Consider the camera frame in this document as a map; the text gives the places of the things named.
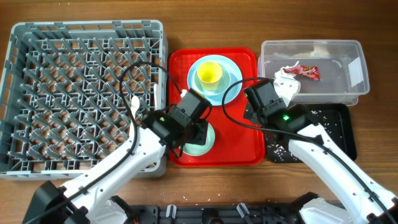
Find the white napkin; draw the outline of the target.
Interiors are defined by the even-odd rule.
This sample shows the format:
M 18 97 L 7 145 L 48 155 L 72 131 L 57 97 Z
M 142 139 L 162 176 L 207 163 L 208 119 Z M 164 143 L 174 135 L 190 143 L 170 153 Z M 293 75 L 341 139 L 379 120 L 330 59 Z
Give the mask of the white napkin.
M 295 79 L 296 74 L 287 73 L 285 69 L 294 68 L 299 64 L 296 62 L 294 66 L 282 67 L 274 74 L 274 88 L 280 98 L 283 99 L 286 106 L 289 105 L 293 96 L 300 91 L 301 84 Z

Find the mint green bowl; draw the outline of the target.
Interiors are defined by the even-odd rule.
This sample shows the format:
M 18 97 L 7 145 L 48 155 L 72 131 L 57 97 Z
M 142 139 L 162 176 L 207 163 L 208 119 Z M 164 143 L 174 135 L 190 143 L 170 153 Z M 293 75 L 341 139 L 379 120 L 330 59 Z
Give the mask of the mint green bowl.
M 206 154 L 215 143 L 215 130 L 210 123 L 206 124 L 206 131 L 200 128 L 197 138 L 193 143 L 186 143 L 183 153 L 189 156 L 202 156 Z

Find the white plastic fork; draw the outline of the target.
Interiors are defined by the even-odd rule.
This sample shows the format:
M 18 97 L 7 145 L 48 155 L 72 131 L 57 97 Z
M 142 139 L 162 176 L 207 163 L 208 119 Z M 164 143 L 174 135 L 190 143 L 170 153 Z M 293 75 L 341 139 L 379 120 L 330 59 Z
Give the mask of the white plastic fork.
M 159 109 L 159 97 L 158 97 L 159 85 L 154 84 L 153 89 L 154 89 L 154 109 L 158 110 Z

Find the red candy wrapper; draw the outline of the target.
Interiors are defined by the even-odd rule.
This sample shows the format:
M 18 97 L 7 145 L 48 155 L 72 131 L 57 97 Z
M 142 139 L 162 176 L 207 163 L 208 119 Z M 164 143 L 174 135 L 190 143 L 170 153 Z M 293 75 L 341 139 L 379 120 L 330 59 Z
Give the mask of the red candy wrapper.
M 320 79 L 320 72 L 316 66 L 294 65 L 293 67 L 284 68 L 283 71 L 285 73 L 305 76 L 315 81 Z

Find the white plastic spoon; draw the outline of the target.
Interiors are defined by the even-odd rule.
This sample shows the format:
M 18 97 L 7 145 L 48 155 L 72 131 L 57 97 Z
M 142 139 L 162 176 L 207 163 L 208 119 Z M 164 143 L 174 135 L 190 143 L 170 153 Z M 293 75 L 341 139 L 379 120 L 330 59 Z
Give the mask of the white plastic spoon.
M 140 108 L 140 105 L 141 105 L 141 102 L 139 100 L 139 97 L 133 96 L 131 99 L 130 110 L 131 110 L 132 117 L 134 119 L 136 118 L 136 113 L 137 113 L 138 109 Z

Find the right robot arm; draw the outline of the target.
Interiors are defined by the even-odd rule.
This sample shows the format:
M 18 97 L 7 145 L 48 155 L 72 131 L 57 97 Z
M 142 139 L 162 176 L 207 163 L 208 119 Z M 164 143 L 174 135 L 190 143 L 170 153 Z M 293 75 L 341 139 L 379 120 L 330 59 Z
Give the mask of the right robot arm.
M 244 94 L 261 129 L 276 133 L 285 148 L 308 165 L 342 204 L 337 207 L 309 192 L 294 206 L 301 222 L 397 223 L 397 196 L 360 169 L 306 107 L 287 107 L 267 78 L 258 78 Z

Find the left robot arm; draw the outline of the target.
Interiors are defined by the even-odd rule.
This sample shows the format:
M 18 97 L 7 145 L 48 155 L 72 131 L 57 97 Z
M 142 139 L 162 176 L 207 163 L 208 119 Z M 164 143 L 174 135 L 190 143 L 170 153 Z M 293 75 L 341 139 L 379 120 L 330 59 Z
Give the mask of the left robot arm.
M 82 175 L 56 187 L 46 181 L 33 194 L 24 223 L 101 223 L 127 222 L 127 209 L 118 205 L 114 194 L 157 162 L 168 149 L 189 142 L 195 126 L 204 122 L 211 103 L 189 89 L 177 105 L 152 111 L 133 135 L 114 152 Z

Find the grey dishwasher rack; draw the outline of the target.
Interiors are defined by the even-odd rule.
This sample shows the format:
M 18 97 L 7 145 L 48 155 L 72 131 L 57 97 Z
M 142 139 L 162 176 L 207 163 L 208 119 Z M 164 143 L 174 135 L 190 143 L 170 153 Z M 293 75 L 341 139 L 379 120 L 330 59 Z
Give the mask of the grey dishwasher rack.
M 165 106 L 168 43 L 157 20 L 26 22 L 11 31 L 1 76 L 1 177 L 74 178 Z

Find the yellow plastic cup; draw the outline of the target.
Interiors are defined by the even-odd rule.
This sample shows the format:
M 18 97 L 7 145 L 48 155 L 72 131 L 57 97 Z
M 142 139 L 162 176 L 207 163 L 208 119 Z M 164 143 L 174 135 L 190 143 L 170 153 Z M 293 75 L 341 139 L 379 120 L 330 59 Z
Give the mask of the yellow plastic cup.
M 223 76 L 221 65 L 216 62 L 204 62 L 198 70 L 197 76 L 204 90 L 215 90 Z

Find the small teal saucer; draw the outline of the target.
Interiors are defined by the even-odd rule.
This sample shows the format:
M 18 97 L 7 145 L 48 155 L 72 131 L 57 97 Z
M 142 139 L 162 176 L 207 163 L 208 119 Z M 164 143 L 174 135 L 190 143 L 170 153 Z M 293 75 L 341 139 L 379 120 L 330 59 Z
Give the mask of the small teal saucer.
M 200 92 L 202 95 L 208 95 L 208 96 L 220 95 L 226 91 L 226 89 L 229 87 L 229 84 L 231 83 L 231 78 L 230 78 L 230 74 L 228 73 L 228 71 L 225 70 L 224 68 L 222 68 L 222 72 L 223 73 L 222 73 L 221 79 L 218 83 L 218 86 L 214 90 L 206 90 L 202 87 L 202 85 L 200 83 L 200 79 L 197 75 L 197 72 L 195 72 L 192 87 L 196 91 Z

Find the clear plastic bin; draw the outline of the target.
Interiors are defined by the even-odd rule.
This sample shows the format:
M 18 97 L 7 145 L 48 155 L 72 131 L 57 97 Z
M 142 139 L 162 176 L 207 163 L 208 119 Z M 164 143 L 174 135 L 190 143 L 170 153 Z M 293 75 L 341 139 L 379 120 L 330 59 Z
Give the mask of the clear plastic bin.
M 282 67 L 316 66 L 320 79 L 298 75 L 300 91 L 292 104 L 343 103 L 353 106 L 370 91 L 368 68 L 357 40 L 266 40 L 257 69 L 260 77 L 274 78 Z

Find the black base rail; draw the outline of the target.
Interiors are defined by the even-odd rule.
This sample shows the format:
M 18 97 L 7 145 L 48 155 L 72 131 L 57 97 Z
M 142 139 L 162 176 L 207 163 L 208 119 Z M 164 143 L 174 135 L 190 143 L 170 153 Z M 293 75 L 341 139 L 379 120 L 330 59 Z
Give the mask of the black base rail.
M 132 223 L 300 223 L 299 214 L 287 203 L 231 206 L 131 205 Z

